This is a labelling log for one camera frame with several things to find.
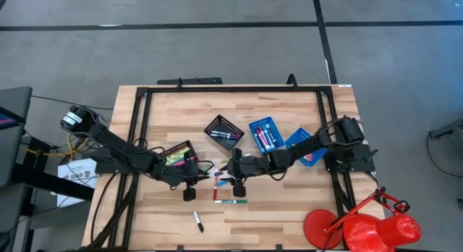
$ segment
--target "red lamp shade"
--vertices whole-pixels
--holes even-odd
[[[406,214],[382,220],[367,214],[353,214],[342,229],[351,252],[393,252],[397,246],[416,242],[421,237],[419,224]]]

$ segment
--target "wooden tabletop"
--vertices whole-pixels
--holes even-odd
[[[127,139],[136,87],[119,87],[110,130],[123,139]],[[352,87],[333,85],[333,94],[339,117],[347,115],[359,119]],[[326,99],[325,108],[329,121]],[[154,93],[146,137],[149,147],[170,148],[191,140],[200,159],[213,160],[217,167],[225,166],[221,160],[230,153],[203,132],[218,114],[246,133],[236,146],[244,154],[259,155],[248,126],[255,120],[273,117],[284,140],[299,127],[314,133],[321,126],[313,92]],[[184,185],[172,191],[164,182],[141,176],[129,249],[175,249],[177,245],[184,245],[185,249],[272,249],[275,244],[293,249],[314,248],[302,232],[304,217],[313,209],[328,209],[336,214],[331,177],[324,168],[323,160],[314,167],[296,161],[282,181],[265,175],[250,178],[245,185],[249,201],[246,204],[214,203],[212,179],[199,182],[195,186],[197,198],[184,202]],[[357,202],[376,187],[365,173],[353,172],[351,177]],[[108,179],[109,175],[98,179],[82,245],[90,242],[93,214]],[[118,184],[119,176],[116,176],[103,197],[96,217],[95,235],[113,213]],[[219,187],[218,198],[233,199],[230,184]],[[204,233],[199,231],[193,211],[198,211]],[[376,203],[370,203],[361,212],[384,218],[382,207]],[[120,223],[124,221],[125,215],[122,215]],[[123,225],[119,224],[116,242],[119,245]]]

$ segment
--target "black marker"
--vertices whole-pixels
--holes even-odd
[[[201,233],[203,233],[204,232],[204,227],[203,227],[203,224],[201,224],[200,217],[197,215],[196,211],[194,211],[193,213],[195,214],[195,219],[196,219],[197,226],[200,228]]]

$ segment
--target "green marker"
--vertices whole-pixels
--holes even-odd
[[[221,200],[221,201],[214,201],[215,203],[247,203],[246,200]]]

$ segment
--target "black metal frame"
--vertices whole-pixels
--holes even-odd
[[[320,120],[322,126],[327,125],[328,121],[326,119],[325,107],[323,103],[323,96],[326,96],[328,100],[328,105],[330,108],[331,119],[336,119],[336,108],[333,98],[333,91],[331,86],[329,85],[319,85],[319,86],[300,86],[297,84],[296,78],[291,74],[286,82],[287,85],[281,86],[243,86],[243,85],[223,85],[223,86],[185,86],[182,85],[182,80],[179,79],[179,83],[177,86],[168,86],[168,87],[155,87],[155,88],[137,88],[137,93],[135,97],[134,109],[132,112],[132,120],[130,122],[129,127],[129,135],[127,138],[128,142],[133,142],[135,139],[135,126],[137,124],[137,116],[140,111],[141,99],[145,97],[145,108],[143,110],[143,118],[141,121],[141,130],[140,130],[140,138],[144,138],[147,133],[148,129],[148,118],[150,114],[150,105],[152,95],[154,93],[172,93],[172,92],[183,92],[183,93],[192,93],[192,92],[314,92],[317,97],[318,102],[318,110],[320,112]],[[338,173],[336,172],[335,166],[336,161],[331,159],[325,159],[326,162],[326,169],[331,173],[331,179],[333,183],[333,189],[336,199],[336,209],[339,216],[344,215],[344,207],[345,206],[348,210],[355,206],[355,198],[354,198],[354,191],[352,187],[352,181],[350,179],[349,172],[343,174],[344,176],[344,184],[346,185],[347,195],[341,188],[341,184],[339,182]],[[133,174],[132,176],[132,184],[137,186],[139,179],[139,174]],[[119,188],[117,191],[116,197],[116,206],[115,210],[120,206],[120,203],[124,197],[125,191],[125,183],[127,181],[127,175],[122,175],[119,181]],[[128,248],[130,233],[132,229],[132,219],[133,219],[133,211],[135,207],[135,199],[133,199],[128,208],[127,208],[127,217],[124,226],[124,234],[122,240],[122,247]],[[110,234],[109,238],[109,247],[115,246],[116,240],[116,231],[117,227],[115,227]]]

